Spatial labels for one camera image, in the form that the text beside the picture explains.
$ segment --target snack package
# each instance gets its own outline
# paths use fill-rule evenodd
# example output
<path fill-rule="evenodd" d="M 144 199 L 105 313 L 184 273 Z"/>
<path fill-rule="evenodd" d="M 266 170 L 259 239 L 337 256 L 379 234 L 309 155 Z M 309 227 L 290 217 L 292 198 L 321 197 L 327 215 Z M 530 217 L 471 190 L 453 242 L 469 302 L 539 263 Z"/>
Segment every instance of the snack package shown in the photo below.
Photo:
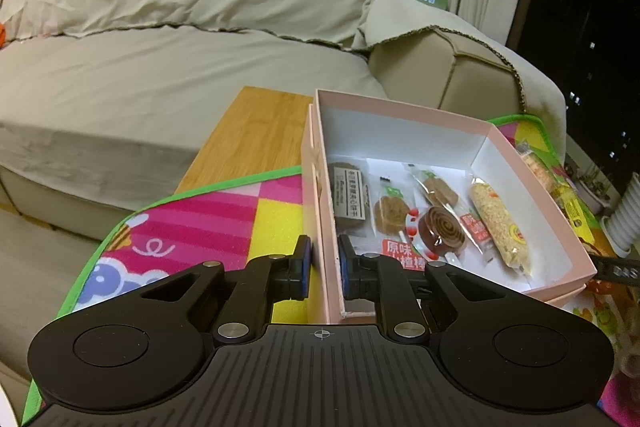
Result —
<path fill-rule="evenodd" d="M 414 192 L 410 187 L 381 177 L 378 200 L 373 206 L 374 231 L 399 237 L 404 232 L 407 214 L 414 208 Z"/>
<path fill-rule="evenodd" d="M 529 170 L 533 172 L 533 175 L 538 179 L 542 186 L 545 187 L 545 190 L 551 194 L 556 187 L 558 187 L 558 181 L 551 169 L 549 169 L 542 159 L 540 159 L 540 157 L 530 149 L 527 142 L 522 142 L 516 145 L 516 151 L 524 163 L 526 163 L 527 167 L 529 167 Z"/>
<path fill-rule="evenodd" d="M 589 228 L 580 200 L 566 179 L 533 152 L 527 142 L 516 145 L 516 151 L 545 190 L 554 198 L 578 239 L 584 243 L 593 243 L 593 232 Z"/>
<path fill-rule="evenodd" d="M 580 200 L 574 190 L 568 185 L 559 185 L 551 194 L 556 205 L 562 210 L 575 235 L 583 243 L 592 245 L 595 242 L 593 232 L 589 228 L 587 218 L 580 206 Z"/>
<path fill-rule="evenodd" d="M 362 235 L 369 218 L 369 192 L 362 169 L 339 161 L 329 163 L 328 169 L 336 232 Z"/>
<path fill-rule="evenodd" d="M 469 196 L 494 238 L 495 246 L 505 264 L 516 271 L 522 270 L 526 275 L 530 275 L 531 264 L 527 241 L 522 237 L 520 229 L 514 223 L 500 196 L 495 193 L 491 185 L 477 177 L 472 179 Z"/>
<path fill-rule="evenodd" d="M 465 246 L 466 235 L 458 218 L 442 206 L 432 206 L 417 220 L 408 220 L 406 232 L 414 248 L 432 261 L 449 259 L 448 254 L 455 257 Z"/>
<path fill-rule="evenodd" d="M 496 253 L 494 241 L 478 215 L 469 208 L 459 195 L 432 171 L 422 171 L 415 165 L 407 164 L 407 170 L 420 185 L 425 197 L 434 206 L 448 210 L 462 225 L 469 242 L 482 254 L 482 259 L 490 263 Z"/>
<path fill-rule="evenodd" d="M 424 271 L 427 260 L 419 255 L 412 245 L 395 239 L 382 240 L 382 255 L 398 259 L 402 267 L 407 270 Z"/>

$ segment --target beige sofa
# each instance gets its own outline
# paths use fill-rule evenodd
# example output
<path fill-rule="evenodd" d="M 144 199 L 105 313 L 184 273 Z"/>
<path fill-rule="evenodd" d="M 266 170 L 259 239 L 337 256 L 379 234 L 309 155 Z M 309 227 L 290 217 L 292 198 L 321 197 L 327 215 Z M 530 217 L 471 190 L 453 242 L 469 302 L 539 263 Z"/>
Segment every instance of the beige sofa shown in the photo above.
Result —
<path fill-rule="evenodd" d="M 245 85 L 483 120 L 528 110 L 564 136 L 548 78 L 413 0 L 3 0 L 0 22 L 0 206 L 96 239 L 172 194 Z M 0 284 L 22 281 L 2 272 Z M 8 365 L 27 378 L 21 343 Z"/>

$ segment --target sofa armrest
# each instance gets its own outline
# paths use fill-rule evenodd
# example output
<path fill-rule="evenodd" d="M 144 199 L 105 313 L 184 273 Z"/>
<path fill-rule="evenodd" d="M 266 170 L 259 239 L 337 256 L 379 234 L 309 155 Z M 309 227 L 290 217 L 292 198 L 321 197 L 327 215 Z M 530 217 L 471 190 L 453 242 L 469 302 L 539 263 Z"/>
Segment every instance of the sofa armrest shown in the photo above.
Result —
<path fill-rule="evenodd" d="M 489 120 L 522 112 L 514 70 L 467 36 L 442 30 L 377 45 L 369 69 L 392 100 Z"/>

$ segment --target yellow square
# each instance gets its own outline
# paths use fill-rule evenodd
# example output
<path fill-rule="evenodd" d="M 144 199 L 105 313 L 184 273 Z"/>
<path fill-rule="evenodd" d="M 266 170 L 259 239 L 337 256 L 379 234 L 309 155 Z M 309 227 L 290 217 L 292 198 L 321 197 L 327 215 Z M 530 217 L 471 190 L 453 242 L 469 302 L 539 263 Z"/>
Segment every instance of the yellow square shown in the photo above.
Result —
<path fill-rule="evenodd" d="M 302 205 L 258 200 L 247 261 L 270 253 L 290 255 L 302 233 Z M 306 303 L 284 301 L 273 306 L 271 322 L 306 324 Z"/>
<path fill-rule="evenodd" d="M 539 127 L 528 120 L 518 122 L 516 129 L 516 136 L 514 136 L 516 143 L 527 141 L 529 146 L 540 149 L 541 151 L 551 152 L 549 147 L 546 146 L 545 140 L 540 134 Z"/>

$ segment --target green mat border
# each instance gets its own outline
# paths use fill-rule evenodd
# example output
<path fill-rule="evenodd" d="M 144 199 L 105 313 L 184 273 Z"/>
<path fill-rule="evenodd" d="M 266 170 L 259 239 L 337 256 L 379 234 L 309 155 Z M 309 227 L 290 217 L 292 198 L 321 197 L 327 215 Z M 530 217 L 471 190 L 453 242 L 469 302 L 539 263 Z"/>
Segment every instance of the green mat border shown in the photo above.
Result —
<path fill-rule="evenodd" d="M 60 311 L 56 316 L 57 319 L 67 315 L 73 311 L 76 302 L 78 302 L 78 298 L 80 293 L 82 292 L 82 288 L 84 287 L 84 283 L 91 275 L 92 270 L 94 269 L 95 264 L 104 249 L 109 244 L 111 238 L 115 235 L 118 229 L 126 222 L 127 219 L 130 219 L 132 216 L 139 214 L 140 212 L 145 212 L 150 208 L 154 208 L 156 206 L 160 206 L 161 204 L 171 203 L 172 201 L 183 200 L 185 198 L 191 198 L 192 196 L 199 196 L 201 194 L 206 194 L 207 192 L 215 192 L 217 190 L 225 190 L 226 188 L 237 188 L 242 187 L 244 185 L 252 185 L 254 183 L 259 182 L 267 182 L 270 180 L 277 180 L 280 178 L 286 178 L 287 176 L 295 176 L 296 174 L 302 174 L 301 166 L 288 167 L 285 169 L 277 169 L 274 171 L 261 172 L 260 174 L 252 174 L 251 176 L 245 176 L 244 178 L 236 178 L 235 180 L 228 180 L 225 182 L 214 183 L 212 185 L 207 185 L 206 187 L 198 187 L 193 188 L 191 190 L 187 190 L 186 192 L 182 192 L 180 194 L 174 194 L 173 196 L 169 196 L 168 198 L 164 198 L 164 200 L 156 201 L 156 203 L 152 203 L 145 208 L 141 208 L 140 210 L 136 210 L 129 214 L 129 216 L 125 217 L 121 222 L 119 222 L 116 227 L 104 238 L 104 241 L 100 243 L 100 246 L 97 250 L 92 254 L 89 261 L 87 261 L 84 268 L 80 272 L 80 275 L 76 278 L 76 281 L 72 284 L 69 293 L 66 294 L 65 300 L 62 302 L 62 306 L 60 306 Z M 42 397 L 38 391 L 38 388 L 33 380 L 31 380 L 31 386 L 29 387 L 29 393 L 27 394 L 27 401 L 24 404 L 24 414 L 22 415 L 22 424 L 27 423 L 33 416 L 35 416 L 40 407 L 42 406 Z"/>
<path fill-rule="evenodd" d="M 532 114 L 510 114 L 509 116 L 499 116 L 498 118 L 492 118 L 491 120 L 487 120 L 489 123 L 494 124 L 496 127 L 500 127 L 501 125 L 507 125 L 509 123 L 519 122 L 519 121 L 530 121 L 536 126 L 542 135 L 542 139 L 545 142 L 546 147 L 549 149 L 549 152 L 558 159 L 558 153 L 556 152 L 556 148 L 551 143 L 551 139 L 549 138 L 548 133 L 546 132 L 545 124 L 542 123 L 540 118 L 533 116 Z"/>

